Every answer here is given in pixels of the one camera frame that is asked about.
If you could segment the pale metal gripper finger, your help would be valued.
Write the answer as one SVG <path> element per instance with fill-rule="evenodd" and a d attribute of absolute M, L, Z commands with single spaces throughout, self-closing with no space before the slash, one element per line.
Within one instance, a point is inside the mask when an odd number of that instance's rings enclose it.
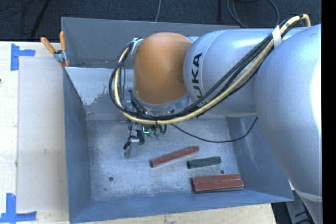
<path fill-rule="evenodd" d="M 124 158 L 128 159 L 129 158 L 129 152 L 130 152 L 130 145 L 131 145 L 131 137 L 129 137 L 126 141 L 126 143 L 123 146 L 123 150 L 124 150 Z"/>
<path fill-rule="evenodd" d="M 137 157 L 140 140 L 136 137 L 130 139 L 130 158 Z"/>

